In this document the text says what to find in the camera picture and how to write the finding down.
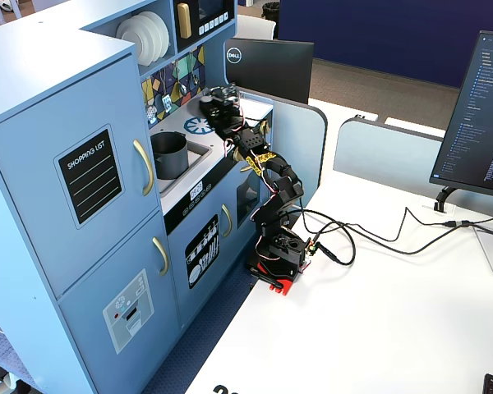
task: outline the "trash can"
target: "trash can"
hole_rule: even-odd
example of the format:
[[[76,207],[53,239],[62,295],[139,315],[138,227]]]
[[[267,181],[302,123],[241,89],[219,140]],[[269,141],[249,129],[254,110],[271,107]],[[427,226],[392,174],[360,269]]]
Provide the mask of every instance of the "trash can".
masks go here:
[[[279,32],[279,2],[267,2],[263,5],[263,14],[266,20],[276,22],[274,38],[278,38]]]

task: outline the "black pot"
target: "black pot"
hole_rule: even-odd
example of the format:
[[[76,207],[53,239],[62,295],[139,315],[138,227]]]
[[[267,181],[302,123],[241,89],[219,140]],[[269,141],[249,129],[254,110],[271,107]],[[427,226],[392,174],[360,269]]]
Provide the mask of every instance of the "black pot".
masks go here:
[[[151,136],[155,171],[159,179],[176,179],[188,169],[188,143],[184,134],[162,131]]]

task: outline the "shopping list sign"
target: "shopping list sign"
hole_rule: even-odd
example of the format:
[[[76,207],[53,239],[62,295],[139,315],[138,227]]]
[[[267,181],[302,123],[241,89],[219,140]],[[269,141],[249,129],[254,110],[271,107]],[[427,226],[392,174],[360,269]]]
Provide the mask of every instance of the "shopping list sign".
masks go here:
[[[108,129],[58,160],[79,224],[122,192]]]

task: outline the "gold cabinet handle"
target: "gold cabinet handle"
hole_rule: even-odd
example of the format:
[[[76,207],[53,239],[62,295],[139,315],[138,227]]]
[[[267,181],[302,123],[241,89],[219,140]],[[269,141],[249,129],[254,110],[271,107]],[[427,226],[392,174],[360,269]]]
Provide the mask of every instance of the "gold cabinet handle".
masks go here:
[[[227,232],[223,233],[223,238],[226,238],[227,236],[230,235],[230,232],[232,232],[232,216],[230,215],[230,211],[228,210],[227,206],[225,204],[221,205],[221,209],[224,211],[224,214],[227,215],[228,218],[228,230]]]
[[[141,143],[137,140],[133,140],[133,147],[139,152],[139,155],[145,161],[146,169],[148,170],[148,185],[142,190],[143,195],[148,195],[151,192],[151,188],[154,187],[154,170],[151,167],[151,161],[146,154],[145,149],[142,147]]]
[[[168,268],[170,268],[170,260],[168,260],[168,256],[166,255],[166,251],[164,250],[164,247],[161,245],[161,243],[159,242],[157,237],[154,236],[152,241],[154,242],[155,247],[157,249],[159,249],[159,252],[161,252],[161,254],[163,255],[164,268],[161,269],[161,272],[160,272],[161,277],[163,277],[168,272]]]

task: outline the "dell logo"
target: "dell logo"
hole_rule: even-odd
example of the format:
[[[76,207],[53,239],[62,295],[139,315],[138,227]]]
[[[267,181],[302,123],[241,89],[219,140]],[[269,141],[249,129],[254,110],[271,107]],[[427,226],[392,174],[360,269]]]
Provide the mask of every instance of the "dell logo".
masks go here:
[[[238,48],[230,48],[227,51],[227,59],[232,64],[239,63],[241,61],[241,51]]]

